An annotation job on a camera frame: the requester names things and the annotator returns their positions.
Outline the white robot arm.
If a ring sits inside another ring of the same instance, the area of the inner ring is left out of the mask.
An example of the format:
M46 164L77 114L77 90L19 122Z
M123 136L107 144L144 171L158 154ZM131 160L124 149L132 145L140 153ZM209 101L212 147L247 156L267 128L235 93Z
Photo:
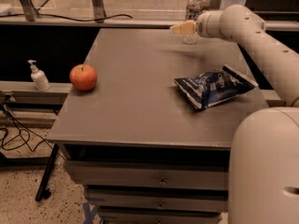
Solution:
M219 224L299 224L299 54L265 32L241 5L203 12L170 28L240 45L284 106L261 109L238 126L229 164L228 217Z

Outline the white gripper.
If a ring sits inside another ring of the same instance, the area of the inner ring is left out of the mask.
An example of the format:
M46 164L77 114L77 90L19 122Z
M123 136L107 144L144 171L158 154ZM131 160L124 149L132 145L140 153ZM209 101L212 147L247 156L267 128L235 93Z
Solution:
M196 31L201 37L223 38L220 26L221 14L220 10L204 11L198 16L196 23L185 21L171 26L170 31L174 35L194 35Z

